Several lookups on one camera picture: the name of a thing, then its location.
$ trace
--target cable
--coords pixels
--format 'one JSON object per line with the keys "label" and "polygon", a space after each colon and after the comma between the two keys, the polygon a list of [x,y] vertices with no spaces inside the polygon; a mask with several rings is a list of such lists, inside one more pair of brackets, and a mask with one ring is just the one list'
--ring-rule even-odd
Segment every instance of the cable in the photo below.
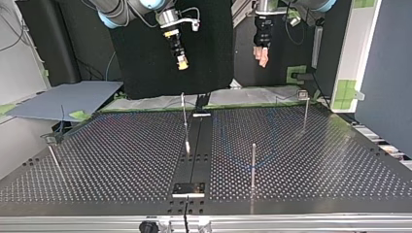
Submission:
{"label": "cable", "polygon": [[157,26],[158,26],[158,24],[155,24],[155,25],[149,24],[149,23],[145,20],[145,18],[133,7],[133,5],[131,5],[130,3],[128,3],[127,5],[133,10],[133,13],[134,13],[136,16],[138,16],[140,19],[142,19],[142,21],[143,21],[148,27],[154,28],[154,27],[157,27]]}
{"label": "cable", "polygon": [[[96,68],[94,68],[92,65],[83,62],[83,61],[82,61],[81,59],[79,59],[78,57],[76,57],[76,60],[77,60],[80,64],[82,64],[83,66],[85,66],[85,68],[88,70],[88,72],[89,72],[90,75],[94,76],[96,79],[99,79],[99,80],[103,81],[104,76],[103,76],[103,74],[102,74],[99,70],[97,70]],[[100,77],[98,77],[98,76],[96,76],[95,74],[91,73],[91,72],[90,72],[90,69],[91,69],[91,70],[94,70]]]}
{"label": "cable", "polygon": [[113,52],[112,58],[110,58],[109,64],[107,64],[107,68],[106,68],[106,76],[105,76],[105,81],[107,81],[108,77],[109,77],[109,69],[110,69],[110,65],[112,64],[113,58],[115,57],[116,52]]}
{"label": "cable", "polygon": [[187,8],[181,11],[181,14],[189,12],[189,11],[197,11],[197,20],[200,20],[200,10],[196,7]]}
{"label": "cable", "polygon": [[[4,22],[10,27],[10,29],[12,29],[12,31],[16,34],[16,36],[19,36],[19,34],[18,34],[18,32],[16,32],[15,31],[15,29],[12,27],[12,25],[9,23],[9,21],[5,18],[5,17],[3,17],[1,14],[0,14],[0,17],[4,20]],[[27,45],[27,46],[30,46],[26,41],[24,41],[23,39],[21,39],[21,41],[25,44],[25,45]]]}
{"label": "cable", "polygon": [[97,11],[96,8],[93,8],[92,6],[90,6],[88,3],[85,2],[85,0],[82,0],[83,4],[85,4],[87,7],[89,7],[90,9],[93,9],[94,11]]}
{"label": "cable", "polygon": [[319,85],[316,75],[314,73],[312,73],[312,77],[313,77],[313,80],[315,81],[316,86],[318,87],[318,90],[321,92],[322,97],[324,97],[327,107],[331,110],[330,103],[327,101],[324,92],[321,90],[321,86]]}
{"label": "cable", "polygon": [[23,28],[23,27],[24,27],[24,23],[23,23],[23,20],[22,20],[22,21],[21,21],[21,32],[20,32],[20,35],[18,36],[18,39],[17,39],[14,43],[12,43],[11,45],[6,46],[6,47],[0,49],[0,51],[8,50],[9,48],[12,48],[12,47],[14,47],[15,45],[17,45],[17,43],[18,43],[19,41],[21,41],[21,38],[22,38],[23,35],[24,35],[24,28]]}
{"label": "cable", "polygon": [[289,24],[288,24],[288,15],[289,15],[289,9],[291,8],[291,3],[288,4],[288,7],[286,9],[286,20],[285,20],[285,28],[286,28],[286,33],[288,34],[289,39],[291,40],[292,43],[294,43],[296,46],[301,46],[303,42],[305,41],[306,33],[305,30],[303,30],[303,35],[302,35],[302,40],[300,42],[296,42],[292,36],[291,33],[289,32]]}
{"label": "cable", "polygon": [[188,211],[188,200],[189,198],[186,199],[186,206],[185,206],[185,214],[183,215],[183,219],[185,221],[185,229],[186,233],[189,233],[189,223],[188,223],[188,216],[187,216],[187,211]]}

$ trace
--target metal rod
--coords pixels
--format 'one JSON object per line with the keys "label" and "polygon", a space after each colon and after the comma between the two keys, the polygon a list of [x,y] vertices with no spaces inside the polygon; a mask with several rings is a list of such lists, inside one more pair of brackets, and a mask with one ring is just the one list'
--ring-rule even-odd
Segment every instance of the metal rod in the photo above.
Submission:
{"label": "metal rod", "polygon": [[52,147],[52,145],[48,145],[48,148],[49,148],[49,151],[51,152],[52,160],[54,161],[55,166],[60,172],[61,178],[64,180],[63,171],[61,170],[60,163],[57,160],[57,156],[55,156],[54,148]]}
{"label": "metal rod", "polygon": [[188,118],[186,115],[186,101],[185,101],[184,93],[182,93],[181,98],[182,98],[183,118],[184,118],[184,126],[185,126],[185,133],[186,133],[185,145],[186,145],[186,151],[189,154],[190,153],[189,129],[188,129]]}
{"label": "metal rod", "polygon": [[304,128],[306,128],[306,121],[308,119],[309,101],[310,101],[310,98],[307,98],[306,99],[306,108],[305,108],[305,119],[304,119],[304,122],[303,122],[303,127]]}
{"label": "metal rod", "polygon": [[257,145],[252,144],[252,192],[255,191],[256,157],[257,157]]}

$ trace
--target metal post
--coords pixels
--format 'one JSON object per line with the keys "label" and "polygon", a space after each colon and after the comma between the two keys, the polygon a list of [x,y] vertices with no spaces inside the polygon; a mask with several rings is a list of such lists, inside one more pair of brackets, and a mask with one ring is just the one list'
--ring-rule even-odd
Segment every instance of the metal post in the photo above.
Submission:
{"label": "metal post", "polygon": [[257,156],[257,145],[252,144],[252,193],[253,194],[255,192],[256,156]]}
{"label": "metal post", "polygon": [[184,93],[182,93],[181,98],[182,98],[183,118],[184,118],[184,126],[185,126],[185,133],[186,133],[186,140],[185,140],[186,152],[190,154],[189,129],[188,129],[188,119],[186,116],[186,101],[185,101]]}
{"label": "metal post", "polygon": [[54,148],[52,147],[51,144],[48,144],[48,148],[49,148],[49,151],[50,151],[50,153],[51,153],[52,160],[54,161],[54,164],[55,164],[55,166],[57,167],[58,172],[60,173],[61,178],[64,180],[63,171],[61,170],[60,163],[59,163],[58,160],[57,160],[57,156],[55,156]]}

